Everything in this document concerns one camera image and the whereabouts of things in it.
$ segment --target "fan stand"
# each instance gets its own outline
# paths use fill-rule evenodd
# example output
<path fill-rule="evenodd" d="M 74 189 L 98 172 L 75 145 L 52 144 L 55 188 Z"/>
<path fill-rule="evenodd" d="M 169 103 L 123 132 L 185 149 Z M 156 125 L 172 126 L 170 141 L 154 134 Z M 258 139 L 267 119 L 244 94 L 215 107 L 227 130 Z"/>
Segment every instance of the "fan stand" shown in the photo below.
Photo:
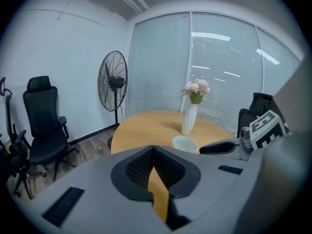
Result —
<path fill-rule="evenodd" d="M 116 129 L 117 129 L 117 127 L 119 125 L 118 124 L 118 115 L 117 115 L 117 89 L 115 88 L 115 89 L 113 89 L 113 91 L 114 91 L 114 101 L 115 101 L 115 108 L 116 108 L 116 110 L 115 110 L 115 121 L 116 121 Z M 112 147 L 112 141 L 113 141 L 113 136 L 111 136 L 107 141 L 107 146 L 109 149 L 111 149 L 111 147 Z"/>

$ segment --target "ceiling light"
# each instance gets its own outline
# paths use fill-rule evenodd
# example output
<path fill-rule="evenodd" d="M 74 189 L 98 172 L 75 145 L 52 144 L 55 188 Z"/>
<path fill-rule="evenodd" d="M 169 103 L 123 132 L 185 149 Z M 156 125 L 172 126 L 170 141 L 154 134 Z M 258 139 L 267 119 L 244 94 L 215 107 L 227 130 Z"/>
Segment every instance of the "ceiling light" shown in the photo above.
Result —
<path fill-rule="evenodd" d="M 256 50 L 257 53 L 261 54 L 263 57 L 265 57 L 267 60 L 273 62 L 275 65 L 279 64 L 279 61 L 276 60 L 275 58 L 273 58 L 272 56 L 268 55 L 267 53 L 265 53 L 263 50 L 261 49 L 257 49 Z"/>
<path fill-rule="evenodd" d="M 236 74 L 233 74 L 233 73 L 230 73 L 230 72 L 226 72 L 226 71 L 224 71 L 224 73 L 225 73 L 225 74 L 232 75 L 232 76 L 237 76 L 237 77 L 240 77 L 240 76 L 238 76 L 238 75 L 236 75 Z"/>
<path fill-rule="evenodd" d="M 207 38 L 215 38 L 219 40 L 229 41 L 231 38 L 223 35 L 211 34 L 211 33 L 203 33 L 203 32 L 192 32 L 192 37 L 207 37 Z"/>
<path fill-rule="evenodd" d="M 192 66 L 193 68 L 203 68 L 203 69 L 210 69 L 210 68 L 206 68 L 206 67 L 200 67 L 200 66 Z"/>
<path fill-rule="evenodd" d="M 220 80 L 220 79 L 214 78 L 214 80 Z M 224 80 L 220 80 L 220 81 L 224 81 Z"/>

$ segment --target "white cup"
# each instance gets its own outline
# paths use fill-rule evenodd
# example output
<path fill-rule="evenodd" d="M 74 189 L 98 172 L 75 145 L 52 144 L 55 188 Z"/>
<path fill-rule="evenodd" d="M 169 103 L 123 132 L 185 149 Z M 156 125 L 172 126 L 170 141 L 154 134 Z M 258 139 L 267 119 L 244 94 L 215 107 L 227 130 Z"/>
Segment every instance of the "white cup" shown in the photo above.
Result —
<path fill-rule="evenodd" d="M 172 147 L 192 154 L 198 150 L 196 142 L 186 136 L 175 136 L 172 139 Z"/>

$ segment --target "chair headrest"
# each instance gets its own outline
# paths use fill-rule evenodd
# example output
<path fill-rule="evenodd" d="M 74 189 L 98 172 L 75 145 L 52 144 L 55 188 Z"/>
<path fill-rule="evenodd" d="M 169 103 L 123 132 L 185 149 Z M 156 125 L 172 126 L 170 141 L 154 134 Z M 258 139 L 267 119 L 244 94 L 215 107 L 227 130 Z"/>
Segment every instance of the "chair headrest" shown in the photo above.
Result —
<path fill-rule="evenodd" d="M 51 89 L 51 84 L 48 76 L 33 77 L 27 84 L 27 92 L 39 92 Z"/>

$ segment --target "table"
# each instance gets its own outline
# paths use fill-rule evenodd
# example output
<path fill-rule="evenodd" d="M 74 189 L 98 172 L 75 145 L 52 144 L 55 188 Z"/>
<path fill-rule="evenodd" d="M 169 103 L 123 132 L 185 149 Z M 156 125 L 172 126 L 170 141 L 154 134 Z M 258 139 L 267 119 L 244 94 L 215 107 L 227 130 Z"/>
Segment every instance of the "table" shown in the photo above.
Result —
<path fill-rule="evenodd" d="M 149 111 L 127 118 L 116 129 L 111 146 L 111 154 L 140 146 L 159 145 L 172 147 L 173 137 L 181 134 L 184 113 L 169 111 Z M 235 138 L 227 130 L 203 118 L 196 118 L 191 133 L 198 149 L 220 140 Z M 164 221 L 167 218 L 169 192 L 153 168 L 148 191 L 154 194 L 154 210 Z"/>

